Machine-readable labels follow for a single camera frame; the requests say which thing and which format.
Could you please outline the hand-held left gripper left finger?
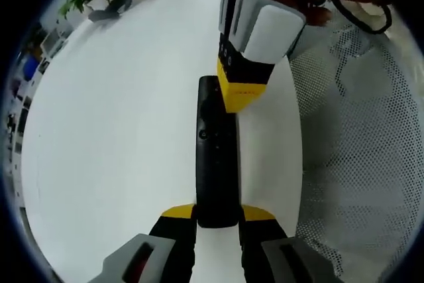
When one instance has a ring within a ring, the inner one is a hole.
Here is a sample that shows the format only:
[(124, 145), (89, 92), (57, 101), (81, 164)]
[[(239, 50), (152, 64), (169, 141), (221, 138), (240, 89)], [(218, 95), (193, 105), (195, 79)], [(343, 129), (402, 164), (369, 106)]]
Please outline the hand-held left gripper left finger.
[(103, 261), (96, 282), (189, 282), (195, 264), (195, 205), (166, 210)]

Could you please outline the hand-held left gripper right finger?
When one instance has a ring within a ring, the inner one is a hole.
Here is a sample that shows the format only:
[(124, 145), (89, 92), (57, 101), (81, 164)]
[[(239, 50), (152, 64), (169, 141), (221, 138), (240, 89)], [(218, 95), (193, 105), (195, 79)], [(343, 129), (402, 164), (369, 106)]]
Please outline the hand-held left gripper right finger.
[(274, 215), (241, 206), (241, 264), (247, 282), (338, 282), (331, 261), (297, 237), (288, 237)]

